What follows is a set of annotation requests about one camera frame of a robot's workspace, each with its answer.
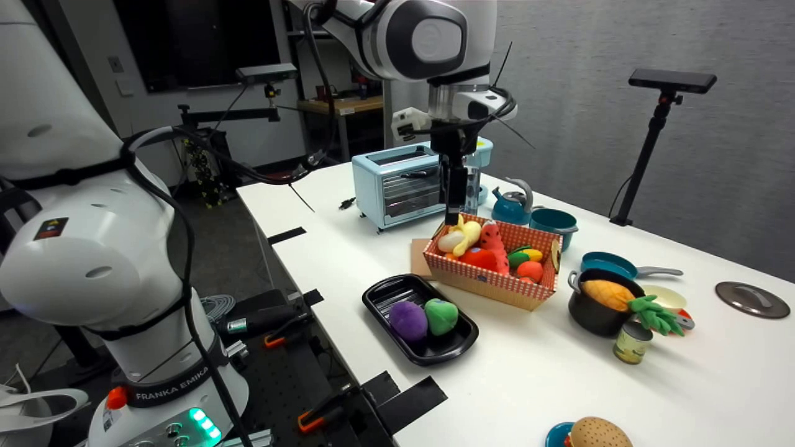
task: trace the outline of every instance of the pot handle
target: pot handle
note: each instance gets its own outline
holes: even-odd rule
[[[570,284],[571,291],[582,292],[582,291],[580,291],[580,271],[571,271],[570,279],[566,279],[566,284]]]
[[[515,183],[515,187],[519,187],[524,192],[524,212],[529,212],[533,208],[533,189],[529,189],[529,183],[524,179],[515,179],[515,176],[504,176],[504,182]]]
[[[638,275],[638,279],[647,279],[647,275],[683,275],[683,271],[678,271],[678,268],[661,268],[661,266],[638,266],[638,268],[637,268],[637,275]]]

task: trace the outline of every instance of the white table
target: white table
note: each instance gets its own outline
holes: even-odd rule
[[[536,203],[580,218],[565,253],[556,292],[534,312],[440,286],[477,325],[481,341],[456,363],[413,366],[363,305],[363,291],[409,272],[410,238],[432,235],[440,218],[379,233],[353,197],[350,164],[313,171],[286,187],[245,187],[245,203],[267,235],[303,227],[277,245],[300,291],[319,287],[315,316],[360,382],[389,369],[401,390],[432,376],[447,403],[395,435],[418,447],[540,447],[565,419],[599,414],[620,423],[637,444],[754,447],[795,444],[795,317],[759,321],[720,302],[714,286],[749,281],[781,299],[795,286],[669,238],[620,229],[604,215],[536,197]],[[566,275],[586,250],[615,250],[638,266],[677,266],[669,286],[688,299],[697,331],[656,337],[642,366],[625,366],[612,341],[570,317]]]

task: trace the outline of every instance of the blue bowl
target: blue bowl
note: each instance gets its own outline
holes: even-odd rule
[[[566,447],[575,423],[560,423],[548,431],[545,447]]]
[[[528,214],[528,224],[540,232],[560,233],[565,238],[561,250],[571,245],[571,235],[577,233],[577,218],[556,208],[536,208]]]

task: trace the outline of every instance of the toaster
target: toaster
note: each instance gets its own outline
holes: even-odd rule
[[[391,146],[358,153],[353,161],[355,207],[381,232],[438,215],[445,212],[440,197],[440,157],[431,141]],[[468,212],[477,212],[484,199],[481,171],[493,161],[493,141],[477,140],[477,148],[466,157]]]

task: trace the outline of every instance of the camera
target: camera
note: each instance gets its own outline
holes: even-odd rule
[[[717,74],[707,73],[669,73],[669,69],[635,69],[628,78],[631,86],[671,90],[707,94],[719,83]]]
[[[291,79],[295,74],[295,64],[254,64],[240,68],[237,74],[245,84],[277,84]]]

